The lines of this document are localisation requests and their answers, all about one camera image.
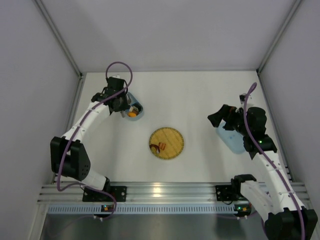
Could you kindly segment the light blue lunch box lid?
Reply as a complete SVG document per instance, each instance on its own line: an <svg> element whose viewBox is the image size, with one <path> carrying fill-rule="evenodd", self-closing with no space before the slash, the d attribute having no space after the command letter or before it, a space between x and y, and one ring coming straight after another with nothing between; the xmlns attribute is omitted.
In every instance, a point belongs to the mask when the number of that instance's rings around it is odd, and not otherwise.
<svg viewBox="0 0 320 240"><path fill-rule="evenodd" d="M239 155L246 151L244 148L243 136L237 131L225 130L224 125L220 124L216 129L216 133L234 154Z"/></svg>

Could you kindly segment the rice sushi roll piece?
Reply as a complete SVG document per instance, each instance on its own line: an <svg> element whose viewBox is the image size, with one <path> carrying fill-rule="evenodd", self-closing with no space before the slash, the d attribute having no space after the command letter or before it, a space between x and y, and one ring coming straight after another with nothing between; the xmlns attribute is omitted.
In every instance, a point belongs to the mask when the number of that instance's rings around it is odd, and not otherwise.
<svg viewBox="0 0 320 240"><path fill-rule="evenodd" d="M130 112L139 112L139 109L136 106L131 106L129 111Z"/></svg>

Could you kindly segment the red bacon strip food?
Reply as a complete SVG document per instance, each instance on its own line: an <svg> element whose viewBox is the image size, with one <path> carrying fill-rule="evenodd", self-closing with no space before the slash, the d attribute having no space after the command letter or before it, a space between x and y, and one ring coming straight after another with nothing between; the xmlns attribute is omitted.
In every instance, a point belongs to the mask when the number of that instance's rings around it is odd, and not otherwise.
<svg viewBox="0 0 320 240"><path fill-rule="evenodd" d="M166 144L163 142L160 142L158 146L161 150L164 150L166 148Z"/></svg>

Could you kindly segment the metal tongs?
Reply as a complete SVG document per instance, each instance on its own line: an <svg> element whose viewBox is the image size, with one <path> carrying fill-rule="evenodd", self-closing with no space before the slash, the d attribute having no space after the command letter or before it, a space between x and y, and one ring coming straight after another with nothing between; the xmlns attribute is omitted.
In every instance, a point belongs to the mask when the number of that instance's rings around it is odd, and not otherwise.
<svg viewBox="0 0 320 240"><path fill-rule="evenodd" d="M126 115L126 111L130 109L131 107L131 98L129 94L126 94L125 97L123 97L123 103L121 105L121 115L124 118Z"/></svg>

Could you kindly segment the orange fish-shaped food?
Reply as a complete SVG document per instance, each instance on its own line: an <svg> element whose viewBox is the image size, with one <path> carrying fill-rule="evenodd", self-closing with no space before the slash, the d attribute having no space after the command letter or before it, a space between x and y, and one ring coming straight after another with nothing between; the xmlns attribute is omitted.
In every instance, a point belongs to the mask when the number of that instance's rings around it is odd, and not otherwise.
<svg viewBox="0 0 320 240"><path fill-rule="evenodd" d="M135 117L137 116L137 114L134 113L134 112L129 112L127 115L128 115L130 118L135 118Z"/></svg>

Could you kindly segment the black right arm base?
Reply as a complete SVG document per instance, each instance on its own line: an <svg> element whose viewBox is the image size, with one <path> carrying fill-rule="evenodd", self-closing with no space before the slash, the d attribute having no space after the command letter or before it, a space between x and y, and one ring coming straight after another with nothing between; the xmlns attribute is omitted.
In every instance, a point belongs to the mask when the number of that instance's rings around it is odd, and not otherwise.
<svg viewBox="0 0 320 240"><path fill-rule="evenodd" d="M219 202L234 202L241 200L241 197L231 185L215 186L216 200Z"/></svg>

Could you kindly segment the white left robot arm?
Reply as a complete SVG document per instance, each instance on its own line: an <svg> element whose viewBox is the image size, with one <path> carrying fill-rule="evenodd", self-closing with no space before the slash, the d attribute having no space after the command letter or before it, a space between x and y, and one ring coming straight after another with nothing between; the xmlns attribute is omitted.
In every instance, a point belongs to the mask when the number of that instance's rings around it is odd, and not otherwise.
<svg viewBox="0 0 320 240"><path fill-rule="evenodd" d="M79 185L101 193L111 191L110 179L92 166L86 144L96 129L112 113L129 109L129 82L119 75L106 78L107 85L97 92L80 119L61 137L55 136L50 142L51 170L56 174L57 190L62 192L62 177L72 179L70 186Z"/></svg>

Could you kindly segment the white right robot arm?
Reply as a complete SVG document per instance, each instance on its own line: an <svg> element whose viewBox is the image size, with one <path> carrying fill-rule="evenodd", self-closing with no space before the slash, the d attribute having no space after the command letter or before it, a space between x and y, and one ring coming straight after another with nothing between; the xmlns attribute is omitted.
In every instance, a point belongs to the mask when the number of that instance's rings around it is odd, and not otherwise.
<svg viewBox="0 0 320 240"><path fill-rule="evenodd" d="M318 222L314 209L308 209L293 189L284 171L277 147L266 134L266 112L260 107L248 110L224 104L208 120L218 128L242 135L243 146L260 171L268 192L251 174L236 175L231 186L237 196L247 199L260 215L269 240L309 240Z"/></svg>

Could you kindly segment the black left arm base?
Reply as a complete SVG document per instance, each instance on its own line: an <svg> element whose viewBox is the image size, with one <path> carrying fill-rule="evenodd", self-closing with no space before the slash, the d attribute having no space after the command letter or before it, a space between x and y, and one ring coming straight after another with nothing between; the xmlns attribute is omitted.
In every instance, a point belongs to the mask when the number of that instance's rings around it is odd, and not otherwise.
<svg viewBox="0 0 320 240"><path fill-rule="evenodd" d="M127 187L126 186L111 186L109 194L117 201L117 202L126 202L127 198ZM98 192L96 190L89 189L87 187L84 188L83 202L112 202L112 198L108 195Z"/></svg>

